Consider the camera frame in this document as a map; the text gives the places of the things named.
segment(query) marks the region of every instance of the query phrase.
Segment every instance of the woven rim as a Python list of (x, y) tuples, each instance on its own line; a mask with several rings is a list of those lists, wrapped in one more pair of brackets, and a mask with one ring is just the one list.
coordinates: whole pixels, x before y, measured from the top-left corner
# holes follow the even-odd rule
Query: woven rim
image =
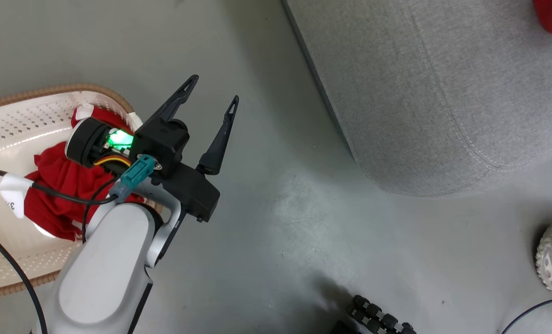
[[(125, 112), (128, 114), (131, 114), (133, 112), (133, 108), (131, 105), (119, 94), (117, 94), (115, 91), (112, 91), (108, 88), (104, 88), (100, 85), (96, 84), (69, 84), (69, 85), (57, 85), (54, 87), (44, 88), (44, 89), (36, 89), (32, 91), (26, 91), (25, 93), (19, 93), (7, 97), (1, 97), (0, 98), (0, 107), (5, 106), (7, 104), (12, 104), (16, 102), (22, 102), (30, 99), (36, 99), (37, 97), (43, 97), (48, 95), (55, 95), (60, 93), (69, 93), (71, 91), (93, 91), (95, 93), (100, 93), (102, 95), (106, 95), (110, 97), (111, 99), (115, 100)], [(160, 211), (162, 208), (158, 205), (155, 206), (155, 209), (157, 211)], [(53, 271), (52, 273), (48, 273), (47, 275), (42, 275), (39, 277), (36, 277), (34, 279), (30, 280), (30, 284), (32, 284), (33, 287), (38, 287), (40, 285), (43, 285), (45, 283), (50, 283), (55, 281), (57, 279), (57, 276), (59, 275), (59, 270)], [(5, 287), (0, 287), (0, 296), (10, 295), (14, 294), (15, 292), (20, 292), (22, 290), (26, 290), (25, 285), (22, 282), (15, 283), (12, 285), (7, 285)]]

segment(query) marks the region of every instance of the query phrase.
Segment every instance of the teal connector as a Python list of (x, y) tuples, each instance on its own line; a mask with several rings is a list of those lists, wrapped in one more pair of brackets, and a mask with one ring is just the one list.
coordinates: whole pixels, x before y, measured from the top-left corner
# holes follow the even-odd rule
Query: teal connector
[(110, 188), (109, 195), (117, 195), (117, 201), (125, 202), (136, 186), (154, 172), (155, 163), (156, 160), (148, 154), (140, 156), (140, 158), (121, 175), (120, 181)]

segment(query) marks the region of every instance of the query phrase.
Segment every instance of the white plastic basket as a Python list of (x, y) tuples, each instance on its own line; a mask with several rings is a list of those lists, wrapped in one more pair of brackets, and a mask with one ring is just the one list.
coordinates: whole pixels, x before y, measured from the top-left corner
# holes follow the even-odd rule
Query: white plastic basket
[[(133, 108), (119, 94), (93, 84), (30, 91), (0, 99), (0, 169), (26, 175), (36, 171), (34, 154), (66, 141), (74, 109), (91, 103), (119, 114), (135, 129)], [(18, 219), (0, 196), (0, 243), (37, 286), (55, 280), (79, 242), (44, 236), (27, 218)], [(25, 289), (0, 254), (0, 296)]]

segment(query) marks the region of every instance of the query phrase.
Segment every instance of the floor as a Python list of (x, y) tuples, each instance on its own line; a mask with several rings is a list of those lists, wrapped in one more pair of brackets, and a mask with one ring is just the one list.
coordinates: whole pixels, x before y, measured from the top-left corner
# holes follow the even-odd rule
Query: floor
[[(136, 333), (326, 334), (362, 294), (422, 334), (494, 334), (552, 297), (533, 266), (552, 161), (480, 197), (382, 192), (338, 137), (279, 0), (0, 1), (0, 96), (94, 82), (146, 118), (191, 74), (186, 163), (240, 95), (212, 178), (222, 197), (151, 272)], [(35, 319), (28, 294), (0, 298), (0, 334)], [(552, 306), (513, 332), (552, 333)]]

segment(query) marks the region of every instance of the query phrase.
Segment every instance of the black cable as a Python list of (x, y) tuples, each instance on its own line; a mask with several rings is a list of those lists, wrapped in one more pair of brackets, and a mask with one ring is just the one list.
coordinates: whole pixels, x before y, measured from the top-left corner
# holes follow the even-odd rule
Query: black cable
[[(0, 177), (3, 177), (6, 175), (7, 172), (0, 171)], [(19, 266), (19, 264), (14, 260), (14, 258), (10, 255), (10, 253), (0, 244), (0, 252), (10, 262), (12, 268), (18, 273), (19, 278), (22, 280), (22, 283), (26, 286), (26, 290), (28, 290), (28, 293), (30, 294), (30, 298), (32, 299), (32, 303), (34, 304), (34, 308), (36, 309), (36, 315), (39, 318), (40, 322), (40, 331), (42, 334), (47, 334), (47, 323), (45, 322), (45, 313), (43, 313), (43, 308), (40, 305), (40, 301), (38, 296), (36, 296), (36, 292), (34, 291), (34, 288), (32, 287), (32, 284), (30, 283), (30, 280), (28, 277), (26, 277), (26, 274), (22, 270), (22, 268)]]
[(505, 330), (503, 330), (503, 333), (502, 334), (507, 334), (507, 331), (509, 331), (509, 329), (511, 329), (511, 327), (513, 327), (513, 325), (515, 325), (518, 321), (520, 321), (523, 317), (525, 317), (526, 315), (528, 315), (529, 313), (539, 309), (540, 307), (542, 306), (547, 306), (549, 304), (552, 304), (552, 300), (548, 300), (546, 302), (541, 302), (539, 303), (538, 305), (528, 309), (527, 311), (525, 311), (524, 313), (522, 313), (519, 317), (516, 317), (514, 321), (512, 321), (509, 326), (507, 326), (507, 328), (505, 328)]
[[(96, 196), (98, 196), (98, 194), (100, 194), (107, 186), (110, 186), (110, 184), (117, 182), (117, 179), (118, 178), (112, 178), (111, 180), (100, 186), (100, 188), (98, 188), (98, 190), (96, 190), (94, 194), (92, 194), (91, 200), (94, 200)], [(86, 205), (84, 218), (82, 218), (82, 244), (86, 242), (86, 221), (88, 220), (88, 211), (90, 211), (90, 206), (90, 204)]]
[[(7, 174), (7, 172), (0, 171), (0, 177), (4, 177)], [(94, 201), (92, 199), (81, 199), (78, 197), (73, 197), (70, 195), (62, 194), (60, 192), (57, 192), (56, 190), (53, 190), (51, 188), (47, 188), (46, 186), (42, 186), (41, 184), (38, 184), (36, 182), (33, 182), (31, 184), (32, 188), (36, 188), (38, 190), (41, 190), (42, 192), (45, 192), (46, 194), (53, 195), (60, 197), (62, 199), (67, 199), (68, 201), (81, 203), (85, 205), (103, 205), (106, 203), (110, 203), (117, 199), (117, 195), (112, 195), (107, 199), (104, 199), (102, 201)], [(26, 290), (28, 290), (28, 293), (30, 294), (30, 298), (32, 299), (32, 303), (34, 304), (34, 308), (36, 309), (36, 315), (39, 318), (40, 323), (40, 331), (42, 334), (48, 334), (47, 331), (47, 323), (45, 321), (45, 313), (43, 312), (43, 307), (40, 305), (40, 301), (38, 296), (36, 296), (36, 292), (34, 291), (34, 287), (32, 287), (32, 284), (30, 283), (30, 280), (26, 276), (26, 273), (22, 270), (22, 268), (19, 266), (19, 264), (14, 260), (14, 258), (11, 256), (11, 254), (6, 250), (6, 248), (0, 244), (0, 252), (8, 262), (10, 262), (12, 268), (16, 271), (20, 279), (22, 280), (22, 283), (25, 285)]]

